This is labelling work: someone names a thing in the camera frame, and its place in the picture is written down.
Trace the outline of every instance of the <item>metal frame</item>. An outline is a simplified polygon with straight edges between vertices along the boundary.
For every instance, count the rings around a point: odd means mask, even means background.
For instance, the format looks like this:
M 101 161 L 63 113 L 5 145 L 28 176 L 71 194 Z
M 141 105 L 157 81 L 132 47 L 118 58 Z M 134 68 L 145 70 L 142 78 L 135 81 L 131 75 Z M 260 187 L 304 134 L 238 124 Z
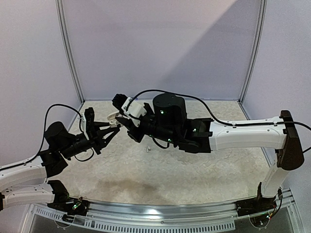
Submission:
M 71 77 L 72 81 L 74 84 L 74 87 L 76 89 L 78 99 L 80 103 L 85 102 L 85 98 L 83 95 L 83 91 L 81 88 L 81 84 L 78 78 L 77 70 L 74 64 L 72 52 L 71 52 L 71 47 L 70 47 L 70 42 L 68 38 L 68 33 L 67 33 L 67 26 L 66 26 L 66 21 L 65 21 L 65 14 L 64 14 L 64 7 L 63 7 L 63 1 L 62 0 L 56 0 L 56 9 L 57 9 L 57 14 L 58 14 L 58 20 L 59 20 L 59 26 L 60 26 L 60 31 L 62 34 L 63 38 L 63 43 L 64 43 L 64 48 L 65 48 L 65 53 L 68 61 L 68 66 L 71 72 Z
M 290 189 L 284 189 L 283 195 L 282 208 L 289 211 L 294 232 L 302 233 L 299 213 Z M 235 200 L 195 205 L 151 206 L 91 201 L 87 216 L 75 216 L 72 225 L 110 233 L 225 232 L 235 229 L 235 220 L 248 218 L 238 217 L 234 202 Z M 46 205 L 33 204 L 29 208 L 21 232 L 29 232 L 35 215 L 66 223 L 61 220 L 63 214 Z
M 266 6 L 267 6 L 267 0 L 261 0 L 260 4 L 260 10 L 259 10 L 259 15 L 258 15 L 258 20 L 257 20 L 257 29 L 255 33 L 255 38 L 254 38 L 254 43 L 253 43 L 253 49 L 252 49 L 252 55 L 251 55 L 251 60 L 249 62 L 249 66 L 247 69 L 247 75 L 246 79 L 242 88 L 242 91 L 240 93 L 240 98 L 239 102 L 242 104 L 245 100 L 247 89 L 251 80 L 251 76 L 255 67 L 255 61 L 259 49 L 259 43 L 260 43 L 260 38 L 262 34 L 262 28 L 263 28 L 263 22 L 264 22 L 264 16 L 266 12 Z

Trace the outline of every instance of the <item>beige marbled surface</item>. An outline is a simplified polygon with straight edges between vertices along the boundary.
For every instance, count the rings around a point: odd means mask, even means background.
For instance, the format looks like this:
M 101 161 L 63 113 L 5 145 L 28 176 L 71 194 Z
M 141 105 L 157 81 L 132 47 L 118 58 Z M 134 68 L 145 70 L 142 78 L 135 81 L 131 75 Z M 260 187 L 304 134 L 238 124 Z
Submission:
M 220 119 L 245 119 L 233 101 L 207 101 Z M 209 117 L 204 106 L 188 100 L 188 118 Z M 88 101 L 81 112 L 93 107 L 96 121 L 107 121 L 115 111 L 110 101 Z M 79 133 L 78 120 L 71 133 Z M 91 151 L 80 154 L 81 159 Z M 189 154 L 157 147 L 145 136 L 138 144 L 126 129 L 87 162 L 74 158 L 53 180 L 61 180 L 70 195 L 93 200 L 138 204 L 198 204 L 255 196 L 257 186 L 268 171 L 260 148 L 225 149 L 211 154 Z

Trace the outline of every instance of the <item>vertical metal pole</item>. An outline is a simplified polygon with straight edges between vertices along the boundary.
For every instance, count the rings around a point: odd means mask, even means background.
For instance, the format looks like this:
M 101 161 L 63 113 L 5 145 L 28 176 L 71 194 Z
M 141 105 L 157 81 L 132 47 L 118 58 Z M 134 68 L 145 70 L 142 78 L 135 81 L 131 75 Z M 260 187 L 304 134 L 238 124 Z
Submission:
M 259 15 L 258 15 L 258 20 L 257 20 L 257 30 L 255 33 L 253 49 L 252 49 L 252 56 L 249 62 L 247 75 L 246 75 L 244 85 L 243 85 L 242 91 L 240 93 L 240 98 L 239 98 L 239 103 L 241 104 L 243 104 L 245 100 L 247 89 L 248 89 L 251 76 L 252 76 L 252 73 L 255 67 L 255 61 L 256 61 L 256 56 L 258 53 L 258 48 L 259 48 L 259 43 L 260 43 L 260 38 L 261 38 L 262 28 L 263 28 L 263 22 L 264 22 L 264 16 L 266 12 L 266 5 L 267 5 L 267 0 L 261 0 L 260 10 L 259 10 Z
M 78 78 L 77 70 L 75 68 L 73 56 L 71 53 L 71 47 L 70 47 L 70 42 L 69 42 L 68 33 L 67 33 L 67 27 L 66 27 L 66 22 L 65 22 L 65 15 L 64 15 L 64 7 L 63 7 L 62 0 L 56 0 L 56 9 L 57 9 L 57 14 L 58 14 L 60 31 L 61 31 L 61 35 L 63 38 L 65 53 L 67 56 L 68 65 L 69 65 L 69 69 L 71 72 L 72 81 L 76 89 L 79 101 L 81 103 L 84 103 L 85 98 L 83 96 L 81 84 Z

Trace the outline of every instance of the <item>white wall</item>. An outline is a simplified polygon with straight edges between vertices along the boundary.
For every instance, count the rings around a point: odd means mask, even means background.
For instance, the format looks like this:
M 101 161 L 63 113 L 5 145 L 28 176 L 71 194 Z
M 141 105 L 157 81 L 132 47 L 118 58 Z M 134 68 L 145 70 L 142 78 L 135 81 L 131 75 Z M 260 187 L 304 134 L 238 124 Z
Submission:
M 85 98 L 160 88 L 237 100 L 259 6 L 260 0 L 64 1 Z
M 0 1 L 0 165 L 33 156 L 53 103 L 78 108 L 55 1 Z M 48 122 L 70 124 L 74 113 L 51 110 Z M 25 207 L 0 213 L 0 232 L 18 232 Z
M 311 125 L 310 1 L 268 1 L 255 64 L 244 103 L 251 118 L 278 116 L 288 109 L 294 120 Z M 297 128 L 303 148 L 311 146 L 311 132 Z M 305 159 L 285 186 L 294 194 L 305 231 L 311 232 L 311 151 Z

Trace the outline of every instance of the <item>cable connector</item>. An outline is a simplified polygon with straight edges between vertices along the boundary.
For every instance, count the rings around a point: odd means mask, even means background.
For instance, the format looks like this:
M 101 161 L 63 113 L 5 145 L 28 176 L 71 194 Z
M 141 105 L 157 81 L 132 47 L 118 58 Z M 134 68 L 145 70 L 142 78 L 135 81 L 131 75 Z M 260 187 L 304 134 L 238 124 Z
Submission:
M 277 191 L 278 199 L 282 200 L 283 199 L 283 193 L 282 193 L 282 188 L 280 187 Z

